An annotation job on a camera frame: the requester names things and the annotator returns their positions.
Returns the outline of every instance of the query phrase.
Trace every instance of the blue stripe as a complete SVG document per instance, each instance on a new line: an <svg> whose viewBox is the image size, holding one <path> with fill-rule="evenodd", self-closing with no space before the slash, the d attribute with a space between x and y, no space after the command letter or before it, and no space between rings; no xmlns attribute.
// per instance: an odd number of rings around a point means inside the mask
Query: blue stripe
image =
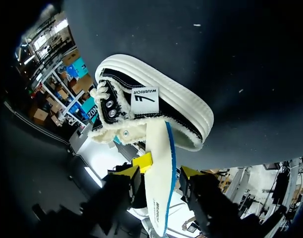
<svg viewBox="0 0 303 238"><path fill-rule="evenodd" d="M166 220L165 220L165 230L163 233L163 237L166 234L166 230L168 228L168 216L169 216L169 207L170 207L170 201L172 197L173 190L175 188L176 184L176 151L175 151L175 143L173 140L173 135L171 131L170 124L166 122L166 127L167 127L167 132L169 136L169 143L170 143L170 150L171 150L171 166L172 166L172 171L171 171L171 188L170 188L170 195L167 203L167 211L166 211Z"/></svg>

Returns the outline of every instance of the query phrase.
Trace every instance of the shoelace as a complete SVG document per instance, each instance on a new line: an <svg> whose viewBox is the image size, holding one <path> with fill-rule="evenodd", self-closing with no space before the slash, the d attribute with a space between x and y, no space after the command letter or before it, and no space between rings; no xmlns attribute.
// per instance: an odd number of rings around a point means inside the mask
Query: shoelace
<svg viewBox="0 0 303 238"><path fill-rule="evenodd" d="M100 82L98 84L97 89L94 88L91 90L90 95L94 98L94 101L96 104L100 103L100 99L108 99L110 94L106 93L108 90L108 87L105 87L106 82Z"/></svg>

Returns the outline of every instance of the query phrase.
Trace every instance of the shoe sole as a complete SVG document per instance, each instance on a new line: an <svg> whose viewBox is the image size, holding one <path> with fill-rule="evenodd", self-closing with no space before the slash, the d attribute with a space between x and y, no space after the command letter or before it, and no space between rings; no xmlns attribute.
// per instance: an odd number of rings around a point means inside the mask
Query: shoe sole
<svg viewBox="0 0 303 238"><path fill-rule="evenodd" d="M98 82L104 68L120 71L146 87L158 87L159 97L187 118L201 133L204 143L214 116L211 108L199 96L148 64L128 55L112 55L97 67Z"/></svg>

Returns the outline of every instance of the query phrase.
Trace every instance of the teal box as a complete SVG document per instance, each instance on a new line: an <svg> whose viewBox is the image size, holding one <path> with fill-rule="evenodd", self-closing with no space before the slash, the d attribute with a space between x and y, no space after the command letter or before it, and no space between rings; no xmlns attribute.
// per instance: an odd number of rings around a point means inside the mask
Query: teal box
<svg viewBox="0 0 303 238"><path fill-rule="evenodd" d="M76 70L76 73L78 74L79 78L82 78L89 72L81 57L78 58L72 65Z"/></svg>
<svg viewBox="0 0 303 238"><path fill-rule="evenodd" d="M91 119L91 121L94 123L99 115L98 107L94 103L94 98L90 97L88 100L86 100L84 102L84 104L82 105L82 109L85 111L85 113Z"/></svg>

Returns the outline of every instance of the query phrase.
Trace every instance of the black sneaker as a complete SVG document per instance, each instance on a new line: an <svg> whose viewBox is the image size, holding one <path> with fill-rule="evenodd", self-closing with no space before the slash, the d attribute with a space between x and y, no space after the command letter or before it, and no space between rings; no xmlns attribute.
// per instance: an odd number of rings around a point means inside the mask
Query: black sneaker
<svg viewBox="0 0 303 238"><path fill-rule="evenodd" d="M89 133L93 140L109 143L117 136L122 144L144 141L149 120L166 120L176 146L190 151L202 148L213 126L213 112L189 89L127 55L106 58L98 66L95 77L98 88L91 91L91 96L99 116ZM144 87L158 88L158 113L131 111L132 89Z"/></svg>

